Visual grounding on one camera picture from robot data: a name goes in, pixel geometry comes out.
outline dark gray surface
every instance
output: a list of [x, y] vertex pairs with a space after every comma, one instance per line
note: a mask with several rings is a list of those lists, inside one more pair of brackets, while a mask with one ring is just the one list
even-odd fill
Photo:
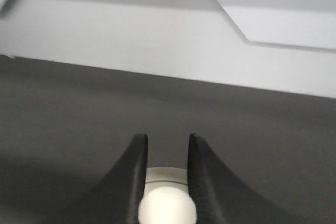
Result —
[[0, 113], [3, 221], [71, 202], [134, 133], [149, 166], [186, 167], [197, 132], [272, 202], [336, 222], [334, 99], [0, 56]]

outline white ball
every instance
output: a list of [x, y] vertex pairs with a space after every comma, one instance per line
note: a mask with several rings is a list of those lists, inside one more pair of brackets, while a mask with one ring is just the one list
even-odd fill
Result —
[[140, 202], [140, 224], [195, 224], [196, 206], [190, 196], [175, 187], [159, 187]]

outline white wall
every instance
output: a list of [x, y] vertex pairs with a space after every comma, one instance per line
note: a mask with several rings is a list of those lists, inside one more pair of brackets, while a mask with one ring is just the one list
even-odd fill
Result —
[[215, 0], [10, 0], [0, 53], [336, 98], [336, 50], [249, 42]]

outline white sphere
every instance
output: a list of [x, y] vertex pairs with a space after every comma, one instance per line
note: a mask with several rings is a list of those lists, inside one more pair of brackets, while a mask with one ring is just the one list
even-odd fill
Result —
[[196, 207], [190, 196], [175, 187], [159, 187], [140, 202], [140, 224], [195, 224]]

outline black rubber tip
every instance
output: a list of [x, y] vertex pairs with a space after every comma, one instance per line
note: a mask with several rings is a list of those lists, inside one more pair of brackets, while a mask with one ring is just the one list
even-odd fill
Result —
[[148, 137], [138, 134], [105, 177], [41, 224], [138, 224], [147, 169]]
[[197, 224], [306, 223], [244, 184], [197, 134], [189, 140], [188, 189]]

